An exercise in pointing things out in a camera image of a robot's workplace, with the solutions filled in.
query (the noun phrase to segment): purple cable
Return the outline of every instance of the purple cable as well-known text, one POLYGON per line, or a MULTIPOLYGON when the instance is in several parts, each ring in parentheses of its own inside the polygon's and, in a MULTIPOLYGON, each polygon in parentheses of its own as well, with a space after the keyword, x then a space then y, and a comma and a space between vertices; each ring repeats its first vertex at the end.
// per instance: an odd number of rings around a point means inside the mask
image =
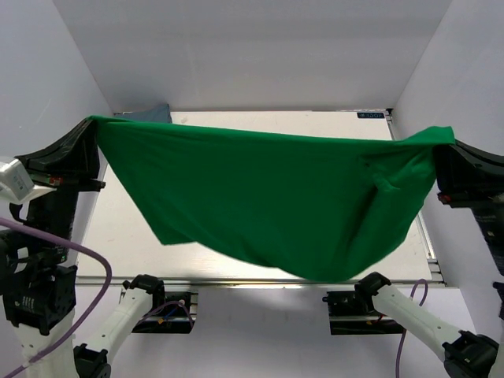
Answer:
POLYGON ((189 310, 187 309, 187 307, 184 306, 182 303, 180 303, 178 301, 170 301, 170 302, 163 303, 158 308, 153 309, 147 315, 145 315, 142 319, 140 319, 140 321, 137 323, 137 325, 140 324, 140 323, 142 323, 143 321, 145 321, 145 319, 147 319, 149 317, 152 317, 153 315, 156 315, 159 311, 161 311, 162 309, 164 309, 166 306, 171 306, 171 305, 177 305, 181 309, 183 309, 185 311, 186 315, 187 315, 187 319, 189 319, 189 324, 191 325, 191 328, 193 328, 195 326, 195 321, 193 321, 192 316, 189 313, 189 310))
MULTIPOLYGON (((23 224, 18 224, 16 222, 12 222, 11 220, 7 220, 5 218, 0 217, 0 226, 10 228, 11 230, 17 231, 17 232, 22 232, 24 234, 46 240, 47 242, 57 244, 59 246, 63 246, 64 248, 69 248, 71 250, 76 250, 77 252, 80 252, 82 254, 85 254, 89 256, 90 258, 93 258, 97 260, 100 264, 103 265, 105 268, 106 272, 106 277, 105 277, 105 282, 100 289, 100 292, 96 295, 96 297, 93 299, 89 307, 87 307, 86 311, 80 316, 79 319, 75 322, 75 324, 70 327, 70 329, 53 345, 47 347, 44 350, 41 350, 38 354, 33 356, 28 360, 30 364, 33 364, 40 359, 44 358, 47 356, 49 353, 53 352, 56 350, 62 343, 66 341, 68 337, 73 335, 73 333, 76 331, 76 329, 86 320, 86 318, 89 316, 91 311, 95 309, 96 305, 100 300, 103 298, 103 295, 105 295, 105 292, 109 288, 110 281, 112 280, 112 267, 110 266, 109 262, 104 258, 101 254, 97 254, 93 250, 90 250, 89 248, 86 248, 85 246, 81 246, 80 244, 71 242, 70 240, 60 238, 59 236, 52 235, 49 232, 44 232, 41 230, 38 230, 36 228, 31 228, 28 226, 25 226, 23 224)), ((25 366, 20 366, 17 369, 13 370, 9 374, 7 374, 4 378, 12 378, 13 376, 16 376, 20 372, 24 371, 26 369, 25 366)))
MULTIPOLYGON (((418 287, 420 284, 423 284, 425 286, 424 290, 424 296, 422 297, 419 306, 423 306, 425 303, 425 299, 427 299, 427 293, 428 293, 428 282, 427 280, 420 278, 414 285, 413 289, 411 289, 411 295, 409 296, 411 299, 415 296, 415 293, 417 292, 418 287)), ((401 376, 401 354, 402 354, 402 348, 404 347, 404 340, 406 339, 406 329, 402 332, 401 335, 401 341, 399 341, 399 348, 397 350, 397 358, 395 359, 395 378, 400 378, 401 376)))

